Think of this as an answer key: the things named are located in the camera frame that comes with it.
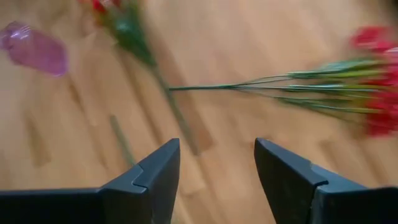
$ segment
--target artificial flower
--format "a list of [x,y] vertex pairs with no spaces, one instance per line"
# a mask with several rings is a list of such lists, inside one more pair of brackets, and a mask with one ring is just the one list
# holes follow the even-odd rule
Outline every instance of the artificial flower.
[[383,53],[395,47],[395,44],[386,38],[386,34],[385,27],[363,27],[352,37],[351,42],[357,49]]
[[374,96],[366,107],[379,112],[366,115],[367,133],[372,136],[389,134],[398,127],[398,93],[380,91]]
[[[111,0],[112,4],[119,7],[121,5],[121,0]],[[101,14],[106,13],[106,8],[104,7],[101,0],[92,0],[93,9]]]

